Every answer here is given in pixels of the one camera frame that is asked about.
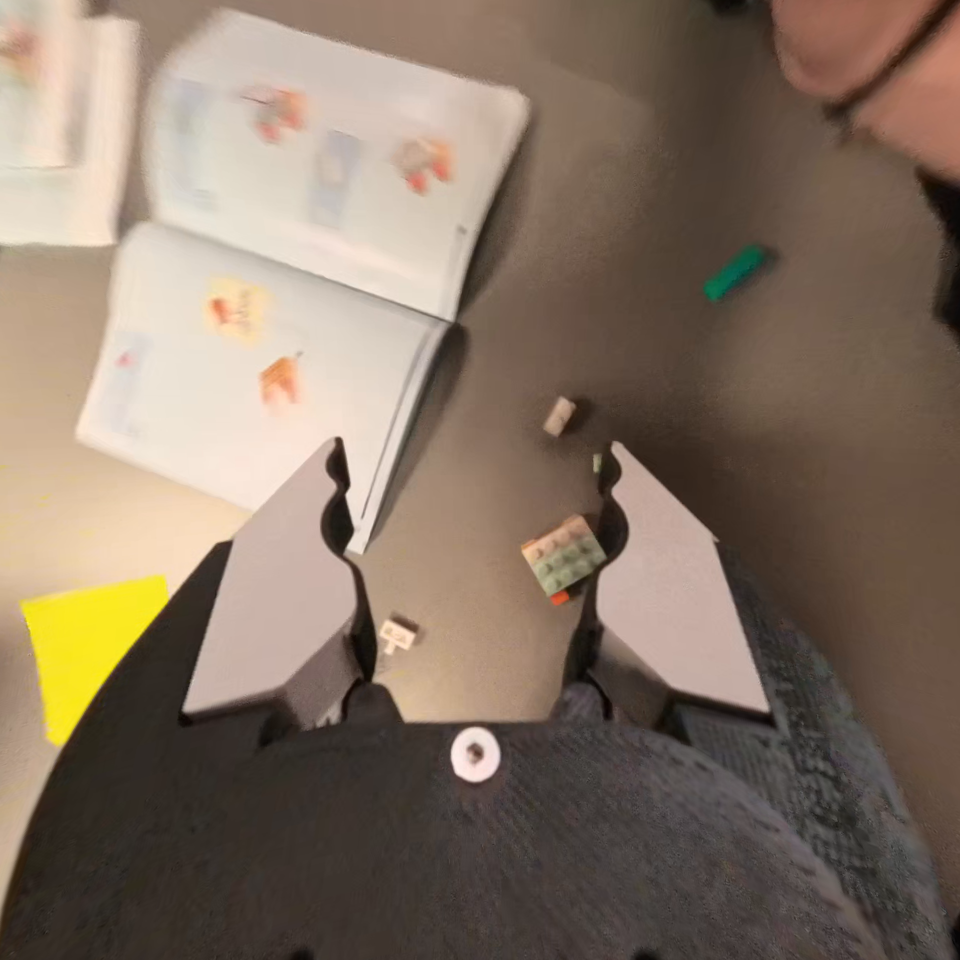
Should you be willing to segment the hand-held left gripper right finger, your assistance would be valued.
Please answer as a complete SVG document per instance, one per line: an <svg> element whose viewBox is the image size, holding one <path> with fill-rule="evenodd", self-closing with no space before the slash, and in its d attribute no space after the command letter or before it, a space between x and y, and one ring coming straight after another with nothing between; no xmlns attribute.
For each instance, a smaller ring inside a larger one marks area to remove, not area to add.
<svg viewBox="0 0 960 960"><path fill-rule="evenodd" d="M618 440L602 455L598 540L568 648L570 682L638 717L662 703L770 725L772 707L711 530Z"/></svg>

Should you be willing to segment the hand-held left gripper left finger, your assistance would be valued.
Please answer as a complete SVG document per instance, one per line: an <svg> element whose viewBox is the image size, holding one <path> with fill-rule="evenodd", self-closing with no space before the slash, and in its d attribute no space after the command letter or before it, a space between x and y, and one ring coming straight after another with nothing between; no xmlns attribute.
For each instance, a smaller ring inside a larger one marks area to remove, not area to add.
<svg viewBox="0 0 960 960"><path fill-rule="evenodd" d="M269 709L300 730L343 721L374 677L366 585L347 556L346 451L331 438L234 535L182 712Z"/></svg>

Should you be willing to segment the person's right hand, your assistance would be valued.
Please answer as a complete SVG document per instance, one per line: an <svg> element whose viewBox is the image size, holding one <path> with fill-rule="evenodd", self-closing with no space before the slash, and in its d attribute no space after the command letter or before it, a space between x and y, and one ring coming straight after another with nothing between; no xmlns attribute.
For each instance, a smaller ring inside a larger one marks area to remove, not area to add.
<svg viewBox="0 0 960 960"><path fill-rule="evenodd" d="M958 184L958 2L774 1L771 15L793 88Z"/></svg>

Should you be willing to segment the open lego instruction booklet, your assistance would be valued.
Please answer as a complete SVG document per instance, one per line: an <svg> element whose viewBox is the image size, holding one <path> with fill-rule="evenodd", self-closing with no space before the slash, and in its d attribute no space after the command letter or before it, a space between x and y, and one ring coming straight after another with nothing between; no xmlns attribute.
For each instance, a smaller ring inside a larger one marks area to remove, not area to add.
<svg viewBox="0 0 960 960"><path fill-rule="evenodd" d="M77 441L247 511L342 441L363 554L491 205L520 90L213 11L147 102Z"/></svg>

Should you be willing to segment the green lego brick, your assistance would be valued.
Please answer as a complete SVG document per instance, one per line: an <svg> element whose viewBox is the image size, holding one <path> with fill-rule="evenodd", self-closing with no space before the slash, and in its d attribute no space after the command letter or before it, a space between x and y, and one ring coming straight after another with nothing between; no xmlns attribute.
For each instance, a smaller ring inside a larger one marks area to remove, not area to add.
<svg viewBox="0 0 960 960"><path fill-rule="evenodd" d="M724 300L750 281L772 258L772 251L762 244L743 246L703 282L702 293L712 304Z"/></svg>

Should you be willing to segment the yellow paper sheet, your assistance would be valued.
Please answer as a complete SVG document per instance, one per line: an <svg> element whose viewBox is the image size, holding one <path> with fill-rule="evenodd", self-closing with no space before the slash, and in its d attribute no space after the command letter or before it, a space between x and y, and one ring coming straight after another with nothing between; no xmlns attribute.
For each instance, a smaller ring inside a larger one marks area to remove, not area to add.
<svg viewBox="0 0 960 960"><path fill-rule="evenodd" d="M45 738L62 748L114 668L169 599L160 575L20 603L37 672Z"/></svg>

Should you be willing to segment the green and tan lego assembly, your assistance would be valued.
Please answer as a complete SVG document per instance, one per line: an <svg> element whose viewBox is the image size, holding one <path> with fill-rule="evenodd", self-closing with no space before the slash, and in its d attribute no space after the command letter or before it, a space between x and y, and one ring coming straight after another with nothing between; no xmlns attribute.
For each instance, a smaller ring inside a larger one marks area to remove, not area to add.
<svg viewBox="0 0 960 960"><path fill-rule="evenodd" d="M578 513L522 544L520 553L555 606L568 602L571 589L590 578L607 560L593 528Z"/></svg>

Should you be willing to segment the white paper booklet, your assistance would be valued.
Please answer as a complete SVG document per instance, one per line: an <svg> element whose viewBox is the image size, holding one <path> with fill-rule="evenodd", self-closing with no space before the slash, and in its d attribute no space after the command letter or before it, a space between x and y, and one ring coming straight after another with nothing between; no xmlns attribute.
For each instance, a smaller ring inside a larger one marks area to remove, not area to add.
<svg viewBox="0 0 960 960"><path fill-rule="evenodd" d="M117 240L140 30L87 2L1 3L1 245Z"/></svg>

